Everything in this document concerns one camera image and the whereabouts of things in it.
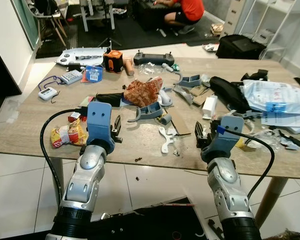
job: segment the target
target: wooden table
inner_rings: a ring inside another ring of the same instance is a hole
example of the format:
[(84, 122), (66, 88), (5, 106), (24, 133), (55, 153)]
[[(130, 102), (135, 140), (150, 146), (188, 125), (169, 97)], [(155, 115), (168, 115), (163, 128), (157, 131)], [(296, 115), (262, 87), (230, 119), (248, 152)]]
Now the wooden table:
[[(204, 58), (177, 58), (176, 63), (180, 65), (182, 74), (190, 77), (197, 74), (207, 74), (218, 76), (230, 82), (238, 82), (245, 73), (255, 73), (258, 69), (268, 70), (268, 78), (272, 82), (289, 83), (295, 86), (298, 84), (292, 75), (286, 71), (279, 63), (268, 60), (236, 60), (236, 59), (204, 59)], [(51, 75), (61, 76), (65, 69), (55, 66), (47, 77)], [(56, 103), (44, 101), (38, 97), (38, 88), (35, 88), (29, 97), (19, 107), (18, 119), (0, 131), (0, 153), (25, 156), (42, 157), (39, 133), (44, 122), (53, 114), (75, 108), (88, 95), (94, 96), (97, 92), (119, 92), (122, 86), (128, 86), (135, 78), (140, 81), (149, 79), (149, 75), (142, 75), (136, 69), (135, 77), (127, 76), (123, 71), (121, 74), (103, 73), (103, 80), (99, 83), (80, 83), (71, 85), (52, 85), (56, 90), (60, 90), (59, 96), (55, 97)], [(172, 87), (179, 76), (167, 71), (160, 74), (165, 87)], [(196, 138), (194, 129), (196, 121), (205, 125), (209, 129), (208, 121), (202, 119), (201, 108), (189, 105), (182, 97), (175, 92), (168, 93), (173, 100), (174, 108), (186, 122), (188, 128), (193, 132), (191, 135), (180, 136), (175, 142), (180, 156), (173, 155), (173, 147), (169, 147), (169, 153), (163, 155), (161, 146), (165, 139), (159, 134), (159, 125), (154, 119), (140, 120), (129, 123), (127, 120), (136, 116), (135, 106), (114, 107), (112, 109), (112, 123), (118, 115), (121, 115), (122, 144), (116, 144), (115, 150), (107, 157), (107, 161), (117, 164), (145, 165), (165, 168), (178, 168), (188, 170), (206, 171), (207, 164), (200, 158), (200, 149), (196, 148)], [(229, 111), (218, 102), (216, 107), (217, 115), (221, 116)], [(48, 155), (52, 158), (74, 159), (79, 157), (80, 147), (63, 145), (58, 149), (53, 149), (50, 142), (50, 129), (56, 126), (67, 124), (67, 116), (63, 115), (55, 118), (46, 129), (44, 144)], [(260, 131), (260, 120), (255, 121), (255, 132)], [(260, 176), (267, 167), (269, 152), (256, 150), (245, 152), (237, 147), (231, 151), (231, 159), (235, 161), (236, 170), (240, 174)], [(142, 157), (141, 161), (135, 162), (136, 158)], [(285, 186), (288, 178), (300, 179), (300, 150), (289, 151), (282, 149), (276, 153), (274, 164), (268, 173), (273, 177), (256, 215), (259, 226), (268, 216), (272, 206), (278, 199), (281, 190)]]

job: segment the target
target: white paper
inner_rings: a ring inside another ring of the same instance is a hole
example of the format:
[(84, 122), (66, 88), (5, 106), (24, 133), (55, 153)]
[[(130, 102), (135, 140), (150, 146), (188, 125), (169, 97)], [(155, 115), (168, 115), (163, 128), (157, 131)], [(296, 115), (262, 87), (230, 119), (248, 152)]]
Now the white paper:
[(270, 81), (243, 80), (243, 94), (257, 111), (300, 114), (300, 88)]
[(300, 127), (300, 114), (264, 112), (261, 124), (277, 127)]

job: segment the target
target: tripod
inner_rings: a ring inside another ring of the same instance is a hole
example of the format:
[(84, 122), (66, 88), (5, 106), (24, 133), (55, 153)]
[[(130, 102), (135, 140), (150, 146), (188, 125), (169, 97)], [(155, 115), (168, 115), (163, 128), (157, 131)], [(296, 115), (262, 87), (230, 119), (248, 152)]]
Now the tripod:
[(107, 19), (107, 12), (109, 12), (109, 5), (106, 5), (106, 0), (103, 1), (103, 9), (104, 9), (104, 16), (105, 16), (105, 22), (106, 22), (106, 35), (107, 37), (97, 46), (98, 48), (101, 47), (104, 43), (109, 43), (112, 46), (112, 43), (117, 44), (119, 47), (121, 47), (121, 43), (118, 41), (114, 40), (113, 38), (110, 37), (110, 32), (109, 32), (109, 24), (108, 24), (108, 19)]

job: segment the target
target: black bag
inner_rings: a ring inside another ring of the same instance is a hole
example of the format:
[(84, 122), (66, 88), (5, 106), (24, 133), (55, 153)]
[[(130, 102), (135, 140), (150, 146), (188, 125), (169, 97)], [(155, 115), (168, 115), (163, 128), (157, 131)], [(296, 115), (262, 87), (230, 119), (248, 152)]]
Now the black bag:
[(246, 111), (251, 110), (245, 96), (235, 84), (213, 76), (210, 79), (210, 87), (216, 95), (233, 106), (238, 113), (245, 114)]
[(59, 10), (55, 0), (34, 0), (34, 6), (39, 13), (46, 16), (53, 15)]
[(220, 38), (216, 55), (220, 59), (253, 59), (258, 60), (259, 55), (266, 47), (242, 35), (228, 35)]

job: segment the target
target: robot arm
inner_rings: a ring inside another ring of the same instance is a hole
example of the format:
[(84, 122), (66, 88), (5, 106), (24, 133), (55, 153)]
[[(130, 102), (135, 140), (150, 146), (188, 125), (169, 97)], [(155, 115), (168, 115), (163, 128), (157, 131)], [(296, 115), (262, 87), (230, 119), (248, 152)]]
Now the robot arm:
[(249, 199), (241, 188), (241, 180), (234, 163), (229, 159), (239, 136), (224, 132), (223, 128), (241, 133), (244, 121), (237, 116), (224, 116), (211, 123), (211, 134), (204, 136), (199, 122), (195, 126), (197, 147), (208, 164), (208, 184), (226, 240), (261, 240), (255, 217), (250, 212)]
[(111, 105), (91, 102), (87, 111), (89, 137), (84, 153), (75, 163), (74, 173), (67, 184), (46, 240), (85, 240), (87, 226), (95, 208), (99, 182), (105, 175), (107, 155), (121, 143), (120, 116), (114, 129), (110, 124)]

